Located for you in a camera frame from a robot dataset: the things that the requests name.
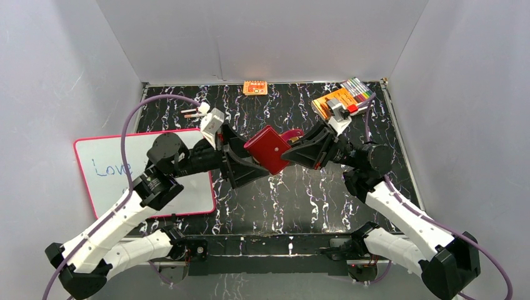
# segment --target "black robot arm segment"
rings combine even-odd
[[[306,168],[319,169],[329,161],[345,164],[365,176],[381,178],[391,170],[393,150],[373,142],[354,145],[319,121],[305,136],[287,150],[282,159]]]

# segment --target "gray wall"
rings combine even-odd
[[[142,82],[388,77],[428,0],[97,0]]]
[[[1,1],[0,298],[40,299],[44,248],[94,221],[72,144],[119,133],[140,92],[95,1]]]
[[[427,212],[473,233],[511,275],[514,299],[530,294],[529,15],[528,1],[430,0],[390,77]],[[467,293],[504,299],[481,259]]]

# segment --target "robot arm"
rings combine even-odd
[[[46,249],[48,259],[57,268],[80,241],[98,228],[61,270],[59,279],[63,287],[74,298],[85,299],[100,290],[111,277],[144,261],[168,256],[179,259],[184,255],[205,259],[205,240],[186,239],[172,227],[162,228],[134,242],[116,245],[130,230],[162,209],[184,189],[177,182],[179,177],[220,169],[232,188],[238,188],[269,174],[277,174],[290,163],[319,169],[331,161],[353,167],[343,176],[348,191],[383,213],[410,238],[396,237],[369,222],[353,232],[352,239],[338,247],[340,249],[331,250],[349,251],[360,256],[368,253],[384,256],[421,276],[439,298],[454,296],[480,273],[478,254],[473,252],[476,249],[430,226],[397,202],[383,182],[383,174],[391,168],[392,149],[374,143],[350,143],[340,133],[351,118],[340,114],[344,109],[334,108],[338,113],[332,118],[333,122],[321,121],[302,137],[302,132],[292,132],[293,136],[280,135],[266,127],[245,141],[224,123],[224,114],[217,109],[201,121],[204,139],[192,149],[188,149],[177,134],[161,134],[147,152],[148,165],[134,180],[127,204],[121,205],[127,196],[124,194],[82,234],[64,244],[53,243]],[[106,217],[110,220],[101,224]]]

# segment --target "black marble tabletop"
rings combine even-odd
[[[403,195],[417,204],[381,84],[369,82],[368,86],[377,94],[369,123],[372,140],[394,149],[389,177]],[[308,131],[318,120],[311,109],[311,100],[337,88],[340,88],[337,83],[270,84],[267,96],[245,96],[242,85],[148,87],[145,92],[146,98],[179,94],[206,101],[224,112],[228,123],[249,139],[267,125],[279,133],[295,128]],[[152,102],[141,111],[136,131],[198,128],[200,119],[185,119],[180,114],[181,110],[189,108],[183,101]],[[363,118],[353,117],[344,134],[352,142],[362,143]],[[213,171],[216,210],[211,214],[179,217],[177,224],[188,235],[345,233],[367,221],[395,231],[384,216],[346,191],[341,177],[346,168],[333,163],[319,171],[301,166],[287,167],[275,176],[261,178],[236,190],[221,178],[219,171]],[[168,219],[149,222],[150,227],[155,228],[167,223]]]

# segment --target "colored markers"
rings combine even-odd
[[[370,89],[357,77],[344,81],[341,83],[341,86],[345,88],[358,103],[370,100],[374,96],[374,92],[370,91]]]

